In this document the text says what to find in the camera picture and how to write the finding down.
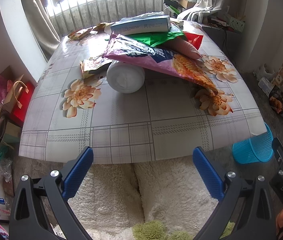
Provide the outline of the gold snack wrapper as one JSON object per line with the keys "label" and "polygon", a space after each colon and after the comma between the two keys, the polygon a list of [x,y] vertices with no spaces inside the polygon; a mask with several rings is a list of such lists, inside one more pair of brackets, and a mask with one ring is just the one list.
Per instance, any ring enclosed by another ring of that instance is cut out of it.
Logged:
{"label": "gold snack wrapper", "polygon": [[87,79],[93,75],[99,74],[104,68],[112,63],[111,59],[102,57],[102,55],[86,58],[80,61],[82,77]]}

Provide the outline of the white yogurt drink bottle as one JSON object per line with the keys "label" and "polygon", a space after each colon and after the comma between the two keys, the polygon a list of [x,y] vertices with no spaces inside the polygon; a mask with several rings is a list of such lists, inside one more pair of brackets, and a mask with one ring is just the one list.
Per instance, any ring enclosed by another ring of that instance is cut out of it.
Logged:
{"label": "white yogurt drink bottle", "polygon": [[113,61],[107,70],[108,84],[117,92],[130,94],[144,84],[145,72],[142,67],[120,61]]}

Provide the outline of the pink chips bag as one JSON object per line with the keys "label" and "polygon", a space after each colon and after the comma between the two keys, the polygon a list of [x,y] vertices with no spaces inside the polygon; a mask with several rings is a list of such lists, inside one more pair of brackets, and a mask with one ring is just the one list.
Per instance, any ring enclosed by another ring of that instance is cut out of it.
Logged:
{"label": "pink chips bag", "polygon": [[110,36],[103,57],[180,77],[218,93],[212,80],[195,60],[172,50],[152,48],[121,34]]}

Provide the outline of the green chips bag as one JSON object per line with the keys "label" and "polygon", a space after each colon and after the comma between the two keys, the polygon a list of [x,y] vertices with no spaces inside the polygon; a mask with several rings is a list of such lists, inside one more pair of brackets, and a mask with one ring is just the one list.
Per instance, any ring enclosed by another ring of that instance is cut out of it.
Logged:
{"label": "green chips bag", "polygon": [[175,25],[172,25],[169,31],[131,34],[128,35],[128,37],[150,47],[159,46],[169,40],[174,40],[175,38],[182,38],[184,40],[187,39],[184,32]]}

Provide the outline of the blue white tissue box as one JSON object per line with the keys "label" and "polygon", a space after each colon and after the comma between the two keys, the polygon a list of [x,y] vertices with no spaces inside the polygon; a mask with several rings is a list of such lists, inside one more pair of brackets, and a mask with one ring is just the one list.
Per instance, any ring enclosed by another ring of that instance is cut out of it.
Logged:
{"label": "blue white tissue box", "polygon": [[121,35],[167,32],[170,28],[171,22],[168,15],[120,21],[110,27],[112,33]]}

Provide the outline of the blue plastic trash basket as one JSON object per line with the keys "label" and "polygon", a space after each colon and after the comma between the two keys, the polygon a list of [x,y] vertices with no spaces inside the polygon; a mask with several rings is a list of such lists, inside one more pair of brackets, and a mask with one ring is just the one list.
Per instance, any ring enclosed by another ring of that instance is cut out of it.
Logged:
{"label": "blue plastic trash basket", "polygon": [[237,163],[266,163],[271,160],[273,134],[267,123],[265,127],[265,133],[233,144],[232,154]]}

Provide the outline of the floral plastic tablecloth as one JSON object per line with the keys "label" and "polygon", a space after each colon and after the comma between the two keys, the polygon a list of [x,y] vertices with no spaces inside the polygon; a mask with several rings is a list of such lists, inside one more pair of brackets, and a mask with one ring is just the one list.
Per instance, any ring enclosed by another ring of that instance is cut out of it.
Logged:
{"label": "floral plastic tablecloth", "polygon": [[231,108],[226,115],[201,110],[188,81],[151,70],[131,94],[115,91],[105,74],[83,81],[80,61],[106,48],[108,38],[62,39],[32,95],[21,157],[65,163],[91,147],[97,164],[138,163],[190,155],[197,146],[214,150],[266,132],[246,83],[208,35],[199,49],[206,64],[231,72],[207,73]]}

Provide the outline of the red gift bag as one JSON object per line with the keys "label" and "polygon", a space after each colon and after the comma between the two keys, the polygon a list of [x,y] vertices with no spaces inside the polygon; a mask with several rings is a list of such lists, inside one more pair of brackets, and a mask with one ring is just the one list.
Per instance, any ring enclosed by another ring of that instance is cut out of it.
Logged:
{"label": "red gift bag", "polygon": [[15,104],[10,111],[10,119],[20,127],[24,124],[34,90],[35,86],[30,81],[27,83],[16,81],[12,86],[12,95]]}

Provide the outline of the dark grey cabinet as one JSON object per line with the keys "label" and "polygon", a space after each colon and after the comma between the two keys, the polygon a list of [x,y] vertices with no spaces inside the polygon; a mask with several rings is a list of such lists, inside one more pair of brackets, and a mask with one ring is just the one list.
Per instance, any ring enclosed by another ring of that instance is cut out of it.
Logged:
{"label": "dark grey cabinet", "polygon": [[201,28],[225,53],[225,55],[236,64],[235,57],[242,40],[241,33],[230,27],[202,25]]}

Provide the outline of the red snack bag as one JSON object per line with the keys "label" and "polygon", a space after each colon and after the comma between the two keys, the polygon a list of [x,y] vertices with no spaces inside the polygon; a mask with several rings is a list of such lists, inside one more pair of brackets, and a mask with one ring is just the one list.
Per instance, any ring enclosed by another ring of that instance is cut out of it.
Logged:
{"label": "red snack bag", "polygon": [[199,50],[204,36],[201,34],[189,33],[187,31],[184,32],[184,35],[186,36],[187,41]]}

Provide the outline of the open gold snack packet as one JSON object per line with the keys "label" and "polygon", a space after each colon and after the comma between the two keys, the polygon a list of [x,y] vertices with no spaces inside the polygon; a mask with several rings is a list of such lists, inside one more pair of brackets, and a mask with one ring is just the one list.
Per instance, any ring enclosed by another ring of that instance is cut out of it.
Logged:
{"label": "open gold snack packet", "polygon": [[84,28],[78,31],[73,31],[72,33],[68,35],[68,38],[70,38],[71,40],[81,40],[82,38],[89,35],[92,30],[93,28],[90,27],[90,28]]}

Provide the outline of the small gold snack packet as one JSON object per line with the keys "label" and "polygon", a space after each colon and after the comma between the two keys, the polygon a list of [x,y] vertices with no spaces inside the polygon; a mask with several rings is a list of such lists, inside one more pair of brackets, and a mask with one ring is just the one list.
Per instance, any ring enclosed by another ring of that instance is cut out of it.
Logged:
{"label": "small gold snack packet", "polygon": [[105,29],[110,28],[110,26],[113,24],[114,22],[112,23],[102,22],[102,23],[97,24],[95,27],[93,27],[92,31],[105,32]]}

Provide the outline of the metal balcony railing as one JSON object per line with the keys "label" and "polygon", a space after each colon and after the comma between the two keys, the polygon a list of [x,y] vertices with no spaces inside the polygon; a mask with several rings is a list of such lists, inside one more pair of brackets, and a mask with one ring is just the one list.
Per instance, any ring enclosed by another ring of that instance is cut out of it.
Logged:
{"label": "metal balcony railing", "polygon": [[100,22],[115,22],[166,8],[164,0],[64,0],[56,6],[49,0],[46,10],[57,34],[65,36]]}

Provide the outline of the beige curtain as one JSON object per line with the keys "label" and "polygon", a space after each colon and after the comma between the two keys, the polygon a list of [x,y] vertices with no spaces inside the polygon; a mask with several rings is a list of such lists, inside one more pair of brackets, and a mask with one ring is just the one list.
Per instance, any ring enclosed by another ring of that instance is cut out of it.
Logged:
{"label": "beige curtain", "polygon": [[60,38],[40,0],[21,0],[22,6],[35,38],[49,60],[58,45]]}
{"label": "beige curtain", "polygon": [[182,11],[178,20],[198,21],[201,17],[206,17],[220,11],[226,0],[197,0],[196,4],[187,10]]}

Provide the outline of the left beige curtain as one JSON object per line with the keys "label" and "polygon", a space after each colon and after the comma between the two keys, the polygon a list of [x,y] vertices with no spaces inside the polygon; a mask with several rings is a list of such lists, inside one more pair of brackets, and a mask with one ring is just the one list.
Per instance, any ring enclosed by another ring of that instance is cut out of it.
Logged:
{"label": "left beige curtain", "polygon": [[60,38],[40,0],[21,0],[22,6],[35,38],[49,60],[58,45]]}

